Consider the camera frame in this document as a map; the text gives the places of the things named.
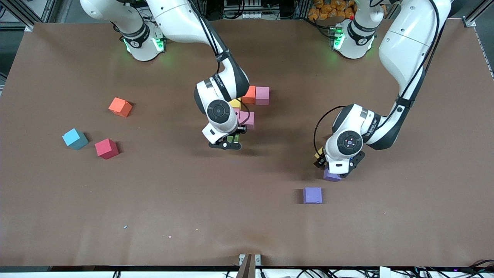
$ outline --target orange cube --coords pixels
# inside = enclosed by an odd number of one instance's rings
[[[245,104],[255,104],[255,86],[249,86],[246,95],[242,96],[242,102]]]
[[[110,109],[110,111],[112,111],[115,115],[127,117],[132,109],[132,105],[125,99],[115,97],[108,109]]]

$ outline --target wire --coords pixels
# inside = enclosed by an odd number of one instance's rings
[[[245,2],[245,0],[242,0],[242,2],[239,3],[239,10],[237,11],[237,13],[235,13],[235,15],[233,17],[225,16],[225,18],[237,19],[244,13],[245,8],[246,8],[246,2]]]
[[[313,269],[309,269],[310,271],[314,272],[319,278],[323,278],[321,275],[319,275],[319,273],[317,273],[315,270]]]
[[[476,267],[478,267],[478,266],[480,266],[480,265],[483,265],[483,264],[485,264],[485,263],[490,263],[490,262],[494,262],[494,260],[482,260],[482,261],[480,261],[480,262],[478,262],[478,263],[475,263],[475,264],[473,264],[473,265],[471,265],[471,266],[469,266],[469,267],[470,267],[470,268],[476,268]]]
[[[317,128],[319,127],[319,124],[321,123],[321,121],[324,119],[324,117],[326,117],[326,115],[328,115],[329,113],[335,111],[336,109],[338,108],[344,108],[344,106],[337,106],[333,109],[331,109],[330,111],[326,112],[320,119],[319,119],[319,122],[317,122],[316,124],[316,128],[314,129],[314,149],[316,150],[316,153],[318,153],[319,155],[322,155],[322,153],[319,153],[319,150],[317,150],[317,147],[316,147],[316,132],[317,132]]]
[[[3,17],[3,15],[5,14],[5,11],[6,10],[7,10],[6,8],[4,8],[2,5],[0,5],[0,18]]]
[[[375,5],[371,5],[371,3],[372,3],[372,0],[371,0],[369,3],[369,7],[371,7],[371,8],[377,7],[377,6],[381,5],[382,2],[384,2],[384,0],[379,1],[379,3],[377,3]]]
[[[427,64],[427,67],[426,67],[426,70],[424,71],[424,76],[425,74],[427,73],[427,70],[429,69],[429,65],[432,61],[432,57],[434,56],[433,55],[433,52],[432,52],[432,49],[434,49],[434,52],[436,51],[436,48],[437,48],[437,45],[439,44],[439,39],[440,39],[440,34],[442,34],[442,30],[444,30],[444,25],[441,29],[441,32],[439,32],[439,11],[437,10],[437,6],[436,4],[434,3],[433,0],[429,0],[429,2],[431,3],[432,7],[434,8],[434,12],[436,13],[436,32],[434,34],[434,38],[432,40],[432,43],[435,42],[435,45],[433,48],[429,48],[427,50],[427,54],[424,56],[424,59],[422,60],[422,62],[420,63],[420,66],[417,68],[417,70],[415,71],[415,74],[413,75],[413,77],[410,79],[410,81],[408,82],[407,86],[405,87],[405,89],[403,90],[403,92],[401,93],[400,95],[400,98],[402,98],[405,93],[407,92],[408,88],[410,87],[410,85],[412,84],[413,80],[415,79],[415,77],[417,77],[417,74],[418,72],[420,71],[420,69],[424,66],[425,64],[425,60],[427,59],[427,57],[429,57],[429,61],[428,61],[428,64]],[[386,116],[386,119],[384,120],[384,122],[379,125],[377,127],[376,130],[380,129],[382,126],[384,126],[384,124],[391,118],[391,115],[393,115],[393,113],[396,111],[396,109],[398,108],[398,105],[395,105],[395,107],[393,107],[393,110],[391,110],[391,112],[388,114],[388,116]]]
[[[209,42],[209,46],[211,47],[211,49],[213,50],[214,52],[214,56],[218,56],[218,46],[216,45],[216,42],[214,40],[214,36],[213,36],[213,33],[211,31],[211,28],[209,28],[209,26],[206,24],[206,19],[204,19],[204,17],[197,11],[196,7],[194,6],[193,3],[190,2],[189,0],[189,4],[191,5],[192,9],[194,10],[194,12],[196,13],[197,17],[198,17],[198,20],[199,20],[199,23],[201,24],[201,27],[204,31],[204,34],[207,38],[207,41]],[[216,73],[219,72],[219,62],[217,62],[218,64],[218,67],[216,68]]]
[[[237,98],[237,100],[240,102],[241,105],[243,105],[246,109],[247,109],[247,118],[241,123],[239,124],[239,126],[245,124],[248,119],[250,118],[250,110],[248,109],[247,105],[245,105],[245,103],[242,102],[242,100],[240,98]]]
[[[316,28],[321,33],[321,35],[325,36],[328,39],[331,39],[331,36],[324,34],[324,32],[319,28],[319,25],[316,23],[316,20],[314,19],[314,24],[316,24]]]

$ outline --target metal frame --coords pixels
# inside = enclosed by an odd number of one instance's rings
[[[24,2],[21,0],[0,0],[0,3],[13,16],[19,19],[25,26],[24,31],[32,31],[36,22],[43,22]]]
[[[462,17],[463,24],[465,27],[475,27],[475,20],[486,11],[492,4],[494,0],[483,0],[478,7],[471,11],[467,16]]]

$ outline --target cable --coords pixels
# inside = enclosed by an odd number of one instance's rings
[[[243,103],[243,102],[242,102],[242,100],[241,100],[240,98],[237,98],[237,100],[238,100],[238,101],[240,102],[240,104],[241,104],[241,105],[243,105],[243,106],[246,108],[246,110],[247,110],[247,118],[246,118],[246,119],[245,119],[245,120],[244,120],[241,124],[239,124],[239,126],[241,126],[241,125],[245,124],[245,123],[248,121],[248,119],[250,118],[250,110],[248,109],[247,105],[245,105],[245,103]]]
[[[310,271],[314,272],[319,278],[323,278],[321,275],[319,275],[319,273],[317,273],[315,270],[313,269],[309,269]]]
[[[321,25],[319,25],[317,23],[314,23],[314,22],[310,21],[309,19],[307,19],[305,17],[296,17],[296,18],[294,18],[294,20],[299,20],[299,19],[304,20],[305,22],[309,23],[310,25],[312,25],[314,27],[319,26],[319,28],[321,28],[321,29],[329,30],[329,27],[328,26],[321,26]]]
[[[379,3],[377,3],[377,4],[375,4],[375,5],[371,5],[371,3],[372,3],[372,0],[371,0],[371,1],[369,2],[369,7],[371,7],[371,8],[377,7],[377,6],[381,5],[381,3],[382,3],[382,2],[384,2],[384,0],[379,1]]]
[[[3,17],[3,15],[5,14],[5,11],[6,10],[7,10],[6,8],[4,8],[2,5],[0,5],[0,18]]]
[[[325,36],[328,39],[331,39],[331,36],[330,35],[324,34],[324,32],[319,28],[319,25],[316,23],[316,20],[315,19],[314,19],[314,24],[316,24],[316,28],[319,31],[319,33],[321,33],[321,35]]]
[[[246,8],[246,2],[245,2],[245,0],[242,0],[242,2],[239,3],[239,10],[237,11],[237,13],[235,13],[235,15],[233,17],[228,17],[225,15],[225,18],[237,19],[244,13],[245,8]]]
[[[469,266],[469,267],[470,267],[470,268],[476,268],[476,267],[478,267],[478,266],[480,266],[480,265],[483,265],[483,264],[485,264],[485,263],[490,263],[490,262],[494,262],[494,260],[482,260],[482,261],[480,261],[480,262],[478,262],[478,263],[475,263],[475,264],[473,264],[473,265],[471,265],[471,266]]]
[[[401,93],[400,95],[400,98],[402,98],[405,93],[407,92],[408,88],[410,87],[410,85],[412,84],[413,80],[415,79],[415,77],[417,76],[418,72],[420,71],[420,69],[424,66],[425,64],[425,60],[427,58],[429,58],[429,61],[428,61],[428,64],[427,64],[427,67],[426,67],[426,70],[429,69],[429,65],[432,61],[432,57],[433,57],[433,53],[432,53],[432,49],[434,49],[434,52],[435,52],[435,49],[437,48],[437,45],[439,44],[439,11],[437,10],[437,6],[436,4],[434,3],[433,0],[429,0],[429,2],[431,3],[432,7],[434,8],[434,12],[436,13],[436,32],[434,34],[434,38],[432,40],[432,43],[435,43],[434,47],[430,47],[428,50],[427,50],[427,54],[424,56],[424,59],[422,60],[422,62],[420,63],[420,66],[417,68],[417,70],[415,71],[415,74],[413,75],[413,77],[410,79],[410,81],[408,82],[407,86],[405,87],[405,89],[403,90],[403,92]],[[391,112],[388,114],[388,116],[386,116],[386,119],[384,120],[384,122],[379,125],[376,130],[380,129],[382,126],[384,126],[384,124],[391,118],[391,115],[393,115],[393,113],[396,111],[396,109],[398,108],[398,105],[395,105],[395,107],[393,108],[393,110],[391,110]]]
[[[211,32],[211,28],[209,28],[209,26],[206,24],[206,19],[204,19],[204,17],[197,11],[196,7],[194,6],[193,3],[190,2],[189,0],[189,4],[191,5],[192,9],[194,10],[194,12],[196,13],[197,15],[197,18],[199,20],[199,23],[201,24],[201,27],[204,31],[204,34],[207,38],[207,41],[209,42],[209,46],[211,47],[211,49],[213,50],[214,52],[214,56],[218,56],[218,46],[216,45],[216,42],[214,40],[214,36],[213,36],[213,33]],[[216,68],[216,73],[219,72],[219,62],[218,63],[218,67]]]
[[[330,111],[326,112],[326,113],[325,113],[325,114],[324,114],[324,115],[323,115],[323,116],[319,119],[319,122],[317,122],[317,124],[316,124],[316,128],[314,129],[314,149],[316,150],[316,153],[318,153],[319,155],[322,155],[322,153],[319,153],[319,150],[317,150],[317,147],[316,147],[316,132],[317,132],[317,128],[319,127],[319,124],[320,124],[320,123],[321,123],[321,121],[324,119],[324,117],[326,117],[326,115],[328,115],[329,113],[331,113],[331,112],[335,111],[335,110],[336,110],[336,109],[338,109],[338,108],[344,108],[344,106],[343,106],[343,105],[341,105],[341,106],[337,106],[337,107],[335,107],[335,108],[331,109]]]

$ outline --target light blue cube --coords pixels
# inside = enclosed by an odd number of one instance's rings
[[[69,130],[62,138],[65,144],[73,149],[80,149],[89,143],[84,133],[76,129]]]

